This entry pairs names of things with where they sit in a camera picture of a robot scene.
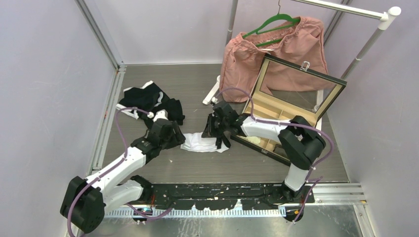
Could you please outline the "white black-trimmed underwear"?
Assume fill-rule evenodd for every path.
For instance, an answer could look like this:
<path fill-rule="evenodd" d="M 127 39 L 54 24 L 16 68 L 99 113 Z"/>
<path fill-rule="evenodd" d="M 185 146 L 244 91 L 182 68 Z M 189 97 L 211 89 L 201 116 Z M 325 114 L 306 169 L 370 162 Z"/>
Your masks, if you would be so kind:
<path fill-rule="evenodd" d="M 202 138 L 200 133 L 185 133 L 185 142 L 180 145 L 180 148 L 190 152 L 209 153 L 218 152 L 222 153 L 229 148 L 222 143 L 218 148 L 216 145 L 216 138 Z"/>

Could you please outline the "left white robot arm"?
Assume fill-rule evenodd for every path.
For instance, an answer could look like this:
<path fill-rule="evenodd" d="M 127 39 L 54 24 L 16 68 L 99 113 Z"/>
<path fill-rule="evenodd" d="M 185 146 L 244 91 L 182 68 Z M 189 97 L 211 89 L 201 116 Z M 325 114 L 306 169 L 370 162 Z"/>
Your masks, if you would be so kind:
<path fill-rule="evenodd" d="M 151 184 L 144 178 L 124 180 L 156 158 L 161 150 L 183 144 L 185 137 L 175 121 L 158 118 L 146 135 L 135 139 L 124 153 L 100 171 L 86 177 L 74 177 L 68 184 L 60 214 L 67 219 L 69 236 L 72 226 L 83 233 L 94 231 L 105 214 L 136 200 L 146 204 L 152 197 Z"/>

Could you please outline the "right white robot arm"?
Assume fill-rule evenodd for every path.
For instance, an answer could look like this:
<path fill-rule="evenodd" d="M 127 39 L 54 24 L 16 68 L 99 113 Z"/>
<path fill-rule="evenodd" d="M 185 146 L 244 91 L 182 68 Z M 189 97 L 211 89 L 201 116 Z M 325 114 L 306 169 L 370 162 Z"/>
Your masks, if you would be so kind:
<path fill-rule="evenodd" d="M 302 195 L 309 171 L 326 147 L 319 132 L 302 116 L 290 121 L 262 119 L 252 114 L 238 114 L 227 102 L 213 102 L 202 138 L 215 138 L 217 147 L 231 144 L 225 132 L 242 137 L 259 137 L 280 144 L 290 161 L 290 168 L 281 184 L 280 195 L 295 202 Z"/>

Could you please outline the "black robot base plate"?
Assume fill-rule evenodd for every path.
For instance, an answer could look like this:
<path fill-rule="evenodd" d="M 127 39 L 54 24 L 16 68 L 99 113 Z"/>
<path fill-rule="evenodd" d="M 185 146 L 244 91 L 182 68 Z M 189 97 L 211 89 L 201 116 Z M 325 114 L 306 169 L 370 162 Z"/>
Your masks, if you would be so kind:
<path fill-rule="evenodd" d="M 304 201 L 314 203 L 309 186 L 299 197 L 287 199 L 281 184 L 274 183 L 213 183 L 213 184 L 153 184 L 131 205 L 151 205 L 166 210 L 231 210 L 239 204 L 244 210 L 276 209 L 282 204 L 299 206 Z"/>

